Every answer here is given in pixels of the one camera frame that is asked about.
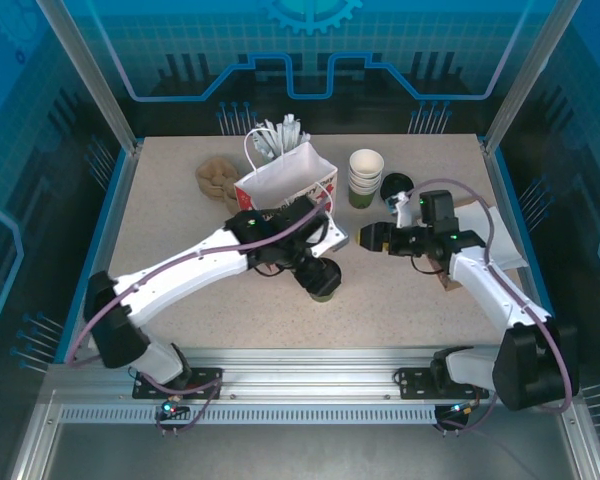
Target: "speckled beige countertop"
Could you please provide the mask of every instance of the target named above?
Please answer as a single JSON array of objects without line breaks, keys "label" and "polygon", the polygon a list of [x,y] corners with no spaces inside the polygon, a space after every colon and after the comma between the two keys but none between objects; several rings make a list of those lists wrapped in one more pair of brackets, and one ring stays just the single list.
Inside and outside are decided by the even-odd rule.
[{"label": "speckled beige countertop", "polygon": [[[453,177],[495,203],[475,135],[316,135],[318,153],[340,169],[336,221],[351,236],[390,220],[379,195],[366,210],[347,202],[352,152],[371,148],[385,172],[418,183]],[[248,171],[242,137],[147,138],[111,262],[119,276],[158,263],[203,240],[229,218],[225,206],[198,190],[196,167],[213,155]],[[450,188],[454,199],[466,195]],[[342,285],[327,303],[312,301],[288,272],[255,272],[216,282],[162,311],[153,332],[181,347],[351,348],[499,343],[495,330],[464,289],[445,292],[437,278],[408,260],[372,254],[353,241],[331,254]]]}]

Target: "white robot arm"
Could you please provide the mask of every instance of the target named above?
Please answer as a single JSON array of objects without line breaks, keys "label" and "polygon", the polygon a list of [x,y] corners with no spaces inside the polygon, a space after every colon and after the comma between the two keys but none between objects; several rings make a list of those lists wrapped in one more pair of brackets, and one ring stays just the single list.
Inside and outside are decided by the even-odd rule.
[{"label": "white robot arm", "polygon": [[93,275],[85,300],[87,320],[112,298],[130,287],[136,290],[93,327],[104,365],[131,366],[161,385],[183,389],[190,376],[186,359],[176,345],[148,333],[147,323],[181,298],[260,264],[290,270],[313,296],[330,295],[340,285],[340,269],[333,260],[319,257],[343,246],[348,236],[329,214],[318,213],[289,236],[267,240],[314,208],[302,197],[268,219],[263,216],[266,212],[240,212],[199,244],[158,265],[116,279],[106,272]]},{"label": "white robot arm", "polygon": [[536,319],[547,327],[559,348],[577,391],[576,331],[556,322],[549,312],[529,299],[497,265],[485,263],[485,244],[473,231],[461,232],[453,199],[446,190],[420,195],[424,226],[407,226],[408,199],[393,197],[399,225],[380,222],[360,231],[359,243],[371,251],[390,255],[426,255],[440,266],[441,274],[462,284],[482,307],[502,340],[497,354],[456,347],[438,352],[431,371],[438,390],[470,384],[496,391],[511,410],[539,405],[564,397],[564,381],[555,356],[539,331]]}]

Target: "black bracket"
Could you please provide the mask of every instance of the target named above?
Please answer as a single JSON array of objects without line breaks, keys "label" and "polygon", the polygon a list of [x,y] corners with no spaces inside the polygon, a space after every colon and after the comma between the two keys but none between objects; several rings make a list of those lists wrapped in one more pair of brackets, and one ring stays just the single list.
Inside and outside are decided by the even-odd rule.
[{"label": "black bracket", "polygon": [[[199,387],[218,378],[222,380],[221,368],[192,368],[191,377],[182,390]],[[215,388],[215,385],[211,385],[209,388],[201,390],[200,392],[183,395],[182,398],[184,400],[208,400]],[[222,387],[218,389],[213,396],[213,400],[220,398],[221,389]],[[156,390],[153,385],[145,380],[141,373],[138,373],[135,377],[131,396],[136,400],[166,400],[170,395],[161,392],[160,390]]]},{"label": "black bracket", "polygon": [[393,374],[393,381],[400,387],[402,400],[475,400],[489,398],[489,391],[469,384],[447,385],[441,392],[427,367],[400,368]]}]

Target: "enclosure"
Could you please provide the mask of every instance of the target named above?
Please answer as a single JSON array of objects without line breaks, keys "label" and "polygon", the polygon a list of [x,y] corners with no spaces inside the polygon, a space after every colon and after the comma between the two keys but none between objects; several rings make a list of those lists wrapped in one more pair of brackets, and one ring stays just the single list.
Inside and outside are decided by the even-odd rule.
[{"label": "enclosure", "polygon": [[[509,277],[577,326],[569,410],[499,405],[443,441],[435,407],[455,402],[404,400],[393,373],[500,338],[464,289],[355,245],[326,304],[248,272],[156,318],[224,370],[177,439],[126,369],[64,364],[90,275],[221,227],[195,169],[247,173],[244,135],[288,113],[342,173],[371,148],[498,207],[528,263]],[[339,185],[349,235],[390,219]],[[0,2],[0,478],[525,478],[507,448],[538,478],[600,479],[600,0]]]}]

